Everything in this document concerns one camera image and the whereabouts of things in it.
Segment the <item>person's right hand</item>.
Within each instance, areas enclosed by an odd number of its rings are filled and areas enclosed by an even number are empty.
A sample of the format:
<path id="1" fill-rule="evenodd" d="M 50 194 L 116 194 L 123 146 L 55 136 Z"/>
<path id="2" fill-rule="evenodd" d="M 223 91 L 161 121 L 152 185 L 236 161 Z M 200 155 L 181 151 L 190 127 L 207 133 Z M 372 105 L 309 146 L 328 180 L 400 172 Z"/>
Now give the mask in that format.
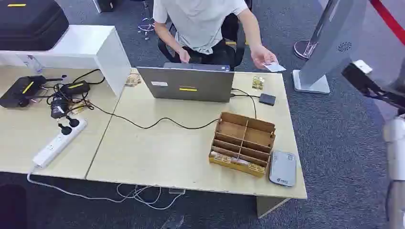
<path id="1" fill-rule="evenodd" d="M 182 63 L 189 63 L 189 60 L 190 60 L 191 57 L 190 57 L 189 53 L 187 52 L 187 50 L 185 50 L 184 48 L 180 47 L 180 48 L 176 51 L 176 53 L 178 54 L 179 59 L 180 59 L 180 61 L 181 61 Z"/>

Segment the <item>person's left hand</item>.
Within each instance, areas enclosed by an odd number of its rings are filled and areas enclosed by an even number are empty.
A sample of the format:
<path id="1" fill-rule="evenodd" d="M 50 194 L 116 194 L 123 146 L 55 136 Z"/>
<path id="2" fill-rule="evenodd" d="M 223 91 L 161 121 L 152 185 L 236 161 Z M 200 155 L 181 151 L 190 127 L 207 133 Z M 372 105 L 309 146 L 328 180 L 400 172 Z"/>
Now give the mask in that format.
<path id="1" fill-rule="evenodd" d="M 251 45 L 251 58 L 255 66 L 259 69 L 265 69 L 266 65 L 270 65 L 275 62 L 278 64 L 278 59 L 275 54 L 268 50 L 263 45 Z"/>

